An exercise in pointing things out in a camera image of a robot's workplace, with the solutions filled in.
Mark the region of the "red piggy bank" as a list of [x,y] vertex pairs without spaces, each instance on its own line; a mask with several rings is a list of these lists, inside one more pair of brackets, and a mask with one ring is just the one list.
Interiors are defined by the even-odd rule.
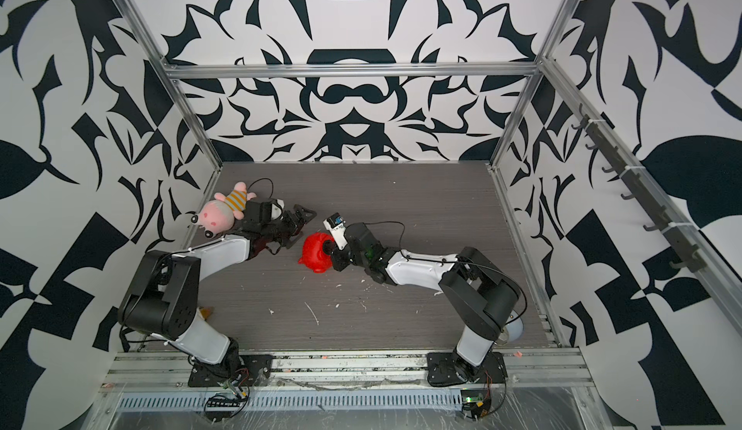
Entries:
[[332,267],[332,258],[322,250],[325,240],[333,238],[329,234],[317,232],[308,236],[303,243],[299,263],[313,273],[325,273]]

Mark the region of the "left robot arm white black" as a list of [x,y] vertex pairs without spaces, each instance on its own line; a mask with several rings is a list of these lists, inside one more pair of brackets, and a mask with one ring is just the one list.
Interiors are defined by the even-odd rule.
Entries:
[[233,228],[201,246],[144,254],[118,312],[124,328],[152,335],[187,354],[197,371],[234,381],[242,368],[237,341],[220,333],[198,307],[200,282],[267,250],[276,255],[297,242],[317,213],[281,200],[250,202]]

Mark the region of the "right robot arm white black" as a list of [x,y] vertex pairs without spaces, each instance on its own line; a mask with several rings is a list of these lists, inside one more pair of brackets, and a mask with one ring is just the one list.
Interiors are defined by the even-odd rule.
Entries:
[[446,296],[465,326],[448,364],[466,382],[480,372],[506,326],[520,320],[512,312],[525,300],[524,290],[473,247],[426,255],[384,246],[366,223],[348,224],[340,215],[326,219],[324,227],[332,241],[323,251],[336,271],[355,266],[379,284],[421,287]]

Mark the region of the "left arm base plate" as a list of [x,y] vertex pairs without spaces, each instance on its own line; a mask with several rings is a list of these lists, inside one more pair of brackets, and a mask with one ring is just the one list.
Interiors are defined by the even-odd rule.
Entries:
[[260,386],[272,375],[273,355],[227,356],[220,364],[190,360],[188,387],[218,387],[227,381],[234,386]]

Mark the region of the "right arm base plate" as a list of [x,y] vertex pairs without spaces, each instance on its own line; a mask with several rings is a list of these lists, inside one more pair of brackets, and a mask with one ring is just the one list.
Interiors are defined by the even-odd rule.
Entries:
[[428,353],[426,364],[431,387],[504,384],[508,378],[504,356],[499,352],[489,352],[478,366],[466,362],[456,352]]

